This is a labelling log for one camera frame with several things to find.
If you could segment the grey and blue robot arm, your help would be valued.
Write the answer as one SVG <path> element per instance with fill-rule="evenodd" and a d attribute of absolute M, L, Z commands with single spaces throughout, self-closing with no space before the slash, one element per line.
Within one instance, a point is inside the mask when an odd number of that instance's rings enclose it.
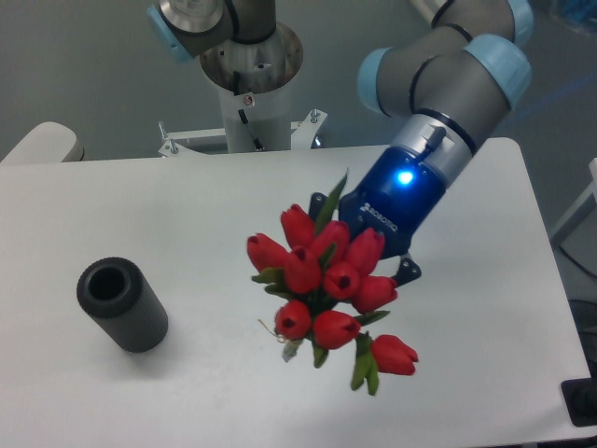
<path fill-rule="evenodd" d="M 403 49 L 376 49 L 361 63 L 357 91 L 370 110 L 404 126 L 363 180 L 340 199 L 352 235 L 382 233 L 396 281 L 419 278 L 413 234 L 497 124 L 520 100 L 532 70 L 521 46 L 534 26 L 525 1 L 446 1 L 430 32 Z M 288 150 L 288 84 L 303 48 L 272 1 L 159 1 L 147 12 L 179 61 L 198 60 L 218 88 L 230 152 Z"/>

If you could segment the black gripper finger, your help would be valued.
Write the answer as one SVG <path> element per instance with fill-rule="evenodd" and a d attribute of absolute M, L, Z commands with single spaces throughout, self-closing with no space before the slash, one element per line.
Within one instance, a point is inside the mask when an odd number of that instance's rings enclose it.
<path fill-rule="evenodd" d="M 330 200 L 325 194 L 314 192 L 310 199 L 309 217 L 311 219 L 318 219 L 320 215 L 323 215 L 324 219 L 331 219 L 332 208 L 329 204 Z"/>
<path fill-rule="evenodd" d="M 402 255 L 398 263 L 396 274 L 393 276 L 397 286 L 403 287 L 420 279 L 421 276 L 421 267 L 414 261 L 411 254 Z"/>

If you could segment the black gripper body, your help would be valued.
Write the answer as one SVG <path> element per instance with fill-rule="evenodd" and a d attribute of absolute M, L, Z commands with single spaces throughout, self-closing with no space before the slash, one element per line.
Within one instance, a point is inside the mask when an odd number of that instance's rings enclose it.
<path fill-rule="evenodd" d="M 339 219 L 355 238 L 367 229 L 384 236 L 382 255 L 402 256 L 413 234 L 445 194 L 443 180 L 402 147 L 388 147 L 339 203 Z"/>

